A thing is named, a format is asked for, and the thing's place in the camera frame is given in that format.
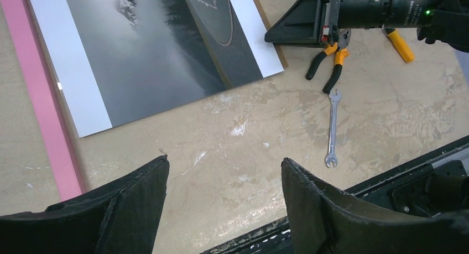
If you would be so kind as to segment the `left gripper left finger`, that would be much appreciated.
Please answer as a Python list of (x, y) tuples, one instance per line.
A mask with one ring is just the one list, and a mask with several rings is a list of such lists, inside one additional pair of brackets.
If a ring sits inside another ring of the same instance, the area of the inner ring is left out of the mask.
[(152, 253), (166, 198), (165, 155), (42, 212), (1, 217), (2, 253)]

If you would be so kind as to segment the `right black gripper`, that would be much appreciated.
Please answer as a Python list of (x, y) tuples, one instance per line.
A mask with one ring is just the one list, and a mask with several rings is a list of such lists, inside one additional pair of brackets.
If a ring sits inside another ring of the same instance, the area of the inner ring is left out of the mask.
[(417, 28), (443, 0), (297, 0), (264, 36), (267, 43), (323, 47), (342, 29)]

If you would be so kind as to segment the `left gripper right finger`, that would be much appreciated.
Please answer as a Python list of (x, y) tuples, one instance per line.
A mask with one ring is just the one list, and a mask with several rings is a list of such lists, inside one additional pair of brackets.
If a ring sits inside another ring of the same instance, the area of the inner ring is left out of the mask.
[(290, 158), (282, 188), (295, 253), (467, 253), (468, 211), (418, 217), (359, 199)]

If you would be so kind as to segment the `pink picture frame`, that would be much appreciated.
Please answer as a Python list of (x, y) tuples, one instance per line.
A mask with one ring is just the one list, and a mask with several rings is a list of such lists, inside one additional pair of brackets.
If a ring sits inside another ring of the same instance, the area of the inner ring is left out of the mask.
[(61, 200), (87, 191), (29, 0), (1, 0)]

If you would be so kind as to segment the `yellow handled screwdriver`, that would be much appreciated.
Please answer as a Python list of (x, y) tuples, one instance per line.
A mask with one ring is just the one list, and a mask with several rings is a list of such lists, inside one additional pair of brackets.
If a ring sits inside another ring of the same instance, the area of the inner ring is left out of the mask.
[(384, 28), (384, 31), (403, 61), (413, 62), (415, 55), (399, 32), (395, 28)]

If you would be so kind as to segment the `photo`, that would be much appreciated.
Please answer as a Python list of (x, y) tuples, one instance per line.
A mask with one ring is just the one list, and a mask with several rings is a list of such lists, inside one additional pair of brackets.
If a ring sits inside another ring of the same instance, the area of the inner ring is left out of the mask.
[(29, 0), (86, 137), (284, 70), (254, 0)]

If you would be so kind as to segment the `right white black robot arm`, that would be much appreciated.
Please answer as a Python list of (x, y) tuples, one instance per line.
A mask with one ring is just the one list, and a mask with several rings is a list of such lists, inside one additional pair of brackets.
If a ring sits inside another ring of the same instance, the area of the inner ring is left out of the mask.
[(417, 39), (468, 52), (468, 0), (297, 0), (265, 41), (321, 48), (345, 29), (415, 28)]

